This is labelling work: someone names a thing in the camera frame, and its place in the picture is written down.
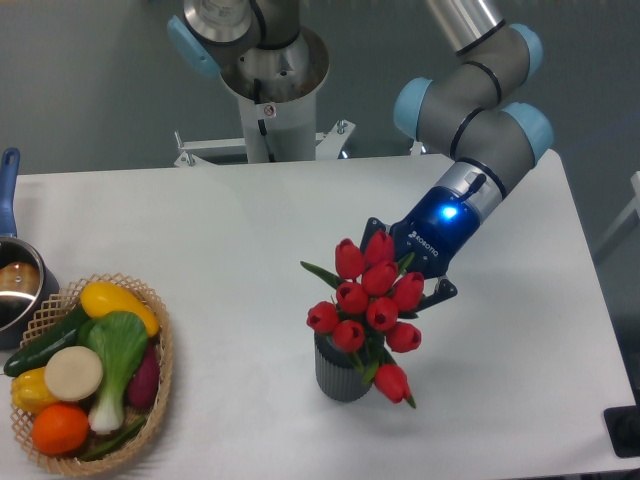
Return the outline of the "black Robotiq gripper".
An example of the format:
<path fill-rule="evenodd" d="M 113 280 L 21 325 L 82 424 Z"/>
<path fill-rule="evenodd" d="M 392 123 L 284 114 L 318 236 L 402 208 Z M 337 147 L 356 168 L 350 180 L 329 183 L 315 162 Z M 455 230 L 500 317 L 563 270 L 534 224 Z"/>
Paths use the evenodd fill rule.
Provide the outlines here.
<path fill-rule="evenodd" d="M 465 200 L 464 196 L 437 186 L 391 227 L 376 217 L 366 222 L 361 250 L 367 248 L 376 232 L 389 233 L 394 240 L 396 260 L 414 254 L 408 272 L 420 272 L 425 279 L 438 277 L 433 292 L 423 294 L 419 300 L 416 314 L 458 294 L 457 287 L 444 274 L 452 258 L 480 226 L 479 215 Z"/>

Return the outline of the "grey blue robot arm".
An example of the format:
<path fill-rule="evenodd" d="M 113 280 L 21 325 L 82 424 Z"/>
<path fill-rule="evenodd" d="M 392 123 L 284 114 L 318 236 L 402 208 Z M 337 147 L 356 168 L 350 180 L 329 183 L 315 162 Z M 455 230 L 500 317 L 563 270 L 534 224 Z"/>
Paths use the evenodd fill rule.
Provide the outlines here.
<path fill-rule="evenodd" d="M 539 37 L 509 24 L 490 1 L 432 1 L 429 9 L 459 58 L 447 78 L 411 80 L 393 111 L 395 126 L 452 164 L 400 221 L 367 222 L 363 242 L 391 236 L 411 272 L 436 280 L 426 309 L 452 298 L 449 263 L 535 167 L 554 139 L 549 120 L 507 97 L 539 68 Z M 167 32 L 200 75 L 235 95 L 252 163 L 316 160 L 316 94 L 328 51 L 300 21 L 295 1 L 187 1 Z"/>

